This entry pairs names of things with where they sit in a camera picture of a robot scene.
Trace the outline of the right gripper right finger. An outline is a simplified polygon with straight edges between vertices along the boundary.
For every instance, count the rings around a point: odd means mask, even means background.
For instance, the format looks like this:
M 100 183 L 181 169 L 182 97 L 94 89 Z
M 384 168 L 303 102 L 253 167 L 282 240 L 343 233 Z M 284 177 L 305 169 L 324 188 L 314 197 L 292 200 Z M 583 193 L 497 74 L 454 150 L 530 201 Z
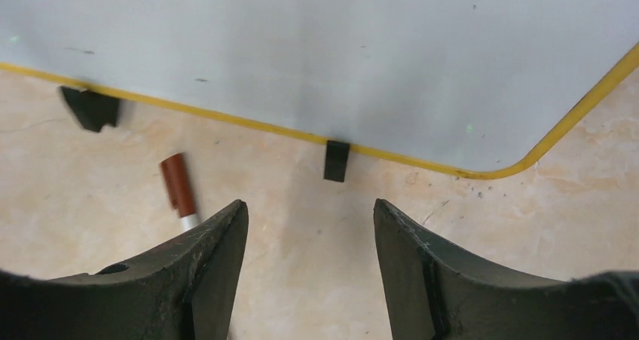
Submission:
M 569 281 L 516 271 L 374 208 L 375 245 L 394 339 L 636 339 L 638 274 Z

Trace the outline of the brown marker cap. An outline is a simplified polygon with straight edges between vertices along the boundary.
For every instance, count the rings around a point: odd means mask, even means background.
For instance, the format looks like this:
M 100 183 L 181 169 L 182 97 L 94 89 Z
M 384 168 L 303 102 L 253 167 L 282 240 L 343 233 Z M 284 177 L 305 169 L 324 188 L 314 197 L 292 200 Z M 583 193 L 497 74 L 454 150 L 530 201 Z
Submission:
M 180 218 L 197 213 L 195 196 L 183 153 L 174 154 L 160 162 L 161 174 L 171 207 Z

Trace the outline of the yellow framed whiteboard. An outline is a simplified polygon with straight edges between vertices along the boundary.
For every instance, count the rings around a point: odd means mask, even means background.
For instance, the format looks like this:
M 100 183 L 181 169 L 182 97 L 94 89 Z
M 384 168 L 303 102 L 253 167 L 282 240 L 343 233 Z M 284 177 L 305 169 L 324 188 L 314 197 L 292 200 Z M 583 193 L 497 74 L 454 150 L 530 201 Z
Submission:
M 473 179 L 638 65 L 638 0 L 1 0 L 1 67 Z

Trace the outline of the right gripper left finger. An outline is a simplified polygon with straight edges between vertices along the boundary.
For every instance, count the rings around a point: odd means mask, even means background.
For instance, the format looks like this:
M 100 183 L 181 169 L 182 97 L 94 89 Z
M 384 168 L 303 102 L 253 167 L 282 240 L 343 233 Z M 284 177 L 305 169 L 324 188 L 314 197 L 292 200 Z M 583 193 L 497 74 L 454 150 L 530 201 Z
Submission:
M 96 274 L 1 273 L 3 339 L 226 339 L 248 233 L 233 201 L 204 223 Z

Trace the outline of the white marker pen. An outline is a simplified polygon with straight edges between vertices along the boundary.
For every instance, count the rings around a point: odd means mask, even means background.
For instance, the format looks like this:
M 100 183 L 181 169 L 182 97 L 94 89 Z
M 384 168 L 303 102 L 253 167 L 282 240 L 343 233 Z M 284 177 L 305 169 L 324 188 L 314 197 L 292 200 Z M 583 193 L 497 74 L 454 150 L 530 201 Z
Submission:
M 201 223 L 200 217 L 197 213 L 183 216 L 180 218 L 180 224 L 183 232 L 190 231 L 197 227 Z

